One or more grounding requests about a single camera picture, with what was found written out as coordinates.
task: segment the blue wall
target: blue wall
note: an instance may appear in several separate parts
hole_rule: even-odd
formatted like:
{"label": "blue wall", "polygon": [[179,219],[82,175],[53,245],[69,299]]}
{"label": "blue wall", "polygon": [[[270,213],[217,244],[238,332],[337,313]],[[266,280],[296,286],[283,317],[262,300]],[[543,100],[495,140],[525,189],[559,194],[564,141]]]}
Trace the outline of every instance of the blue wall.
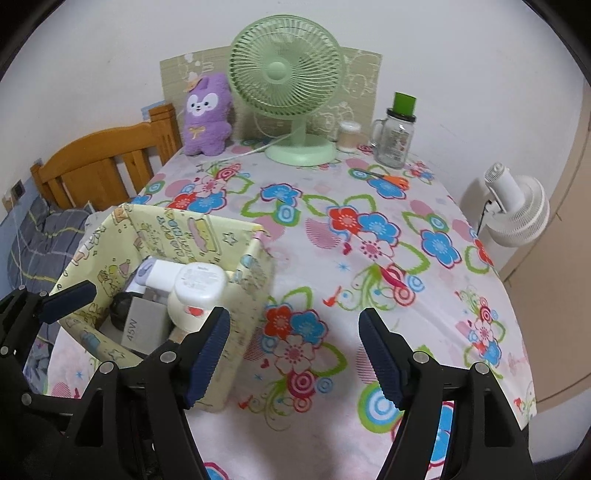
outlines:
{"label": "blue wall", "polygon": [[8,282],[7,264],[12,243],[17,237],[17,227],[15,226],[15,222],[20,226],[27,214],[27,210],[39,195],[32,177],[24,182],[24,186],[25,194],[20,198],[2,223],[0,223],[0,299],[4,298],[12,291],[10,283]]}

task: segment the fan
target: fan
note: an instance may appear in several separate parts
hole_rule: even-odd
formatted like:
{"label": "fan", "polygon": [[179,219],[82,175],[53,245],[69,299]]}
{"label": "fan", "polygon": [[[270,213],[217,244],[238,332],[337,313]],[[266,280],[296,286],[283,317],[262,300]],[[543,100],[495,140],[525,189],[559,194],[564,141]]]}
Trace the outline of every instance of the fan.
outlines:
{"label": "fan", "polygon": [[502,163],[485,175],[485,184],[496,199],[486,227],[503,247],[520,247],[538,238],[550,218],[550,203],[541,183],[533,177],[513,177]]}
{"label": "fan", "polygon": [[306,134],[306,115],[335,94],[343,76],[343,54],[320,25],[292,15],[262,18],[247,26],[230,48],[232,90],[253,110],[291,120],[291,134],[269,145],[267,157],[308,167],[332,161],[335,145]]}

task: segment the wooden headboard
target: wooden headboard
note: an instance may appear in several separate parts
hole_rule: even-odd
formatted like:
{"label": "wooden headboard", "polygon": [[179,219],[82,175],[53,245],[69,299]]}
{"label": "wooden headboard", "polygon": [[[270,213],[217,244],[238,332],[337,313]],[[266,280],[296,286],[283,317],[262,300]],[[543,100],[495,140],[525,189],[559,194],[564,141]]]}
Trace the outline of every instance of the wooden headboard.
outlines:
{"label": "wooden headboard", "polygon": [[104,210],[129,200],[114,157],[121,156],[139,193],[152,177],[148,147],[156,147],[163,165],[181,148],[172,105],[152,108],[149,122],[74,140],[43,166],[33,165],[31,174],[41,195],[61,208],[83,207],[90,201]]}

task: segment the white fan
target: white fan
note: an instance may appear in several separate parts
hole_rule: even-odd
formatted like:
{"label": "white fan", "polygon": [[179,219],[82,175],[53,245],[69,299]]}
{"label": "white fan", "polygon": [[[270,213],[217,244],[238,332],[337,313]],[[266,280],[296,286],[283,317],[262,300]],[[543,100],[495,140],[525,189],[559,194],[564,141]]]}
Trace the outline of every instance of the white fan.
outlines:
{"label": "white fan", "polygon": [[533,177],[513,177],[502,163],[490,167],[484,180],[496,199],[485,217],[492,239],[503,247],[520,247],[538,238],[550,218],[541,183]]}

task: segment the plaid bedding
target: plaid bedding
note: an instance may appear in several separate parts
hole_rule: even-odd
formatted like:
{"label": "plaid bedding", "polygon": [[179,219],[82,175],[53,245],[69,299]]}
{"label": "plaid bedding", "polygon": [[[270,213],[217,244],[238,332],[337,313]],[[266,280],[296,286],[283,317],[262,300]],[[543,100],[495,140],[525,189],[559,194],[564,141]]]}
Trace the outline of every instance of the plaid bedding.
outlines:
{"label": "plaid bedding", "polygon": [[[37,197],[17,231],[8,257],[12,288],[22,282],[32,292],[50,291],[76,252],[89,213],[83,209],[61,210]],[[25,376],[36,393],[46,388],[47,366],[59,329],[57,323],[42,325],[25,365]]]}

